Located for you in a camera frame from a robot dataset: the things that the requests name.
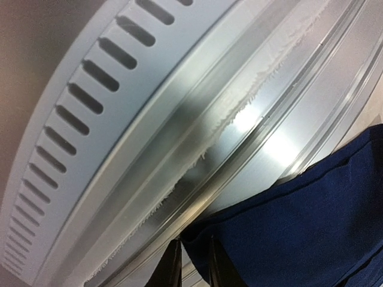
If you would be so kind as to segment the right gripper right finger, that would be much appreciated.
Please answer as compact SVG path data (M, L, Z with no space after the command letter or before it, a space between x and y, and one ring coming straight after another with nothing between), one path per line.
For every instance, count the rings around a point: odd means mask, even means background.
M247 284L240 277L219 240L211 238L209 243L209 284L215 287L240 287Z

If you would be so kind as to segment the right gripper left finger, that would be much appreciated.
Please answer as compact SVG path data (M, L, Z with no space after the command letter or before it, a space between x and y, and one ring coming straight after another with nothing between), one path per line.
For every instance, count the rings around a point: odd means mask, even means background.
M145 287L175 287L182 285L182 248L179 239L173 239L163 253Z

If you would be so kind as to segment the blue garment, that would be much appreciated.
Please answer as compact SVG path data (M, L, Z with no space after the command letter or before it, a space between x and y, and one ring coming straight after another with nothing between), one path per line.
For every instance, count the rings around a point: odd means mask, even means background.
M248 286L381 286L382 126L189 225L181 241L204 279L213 238Z

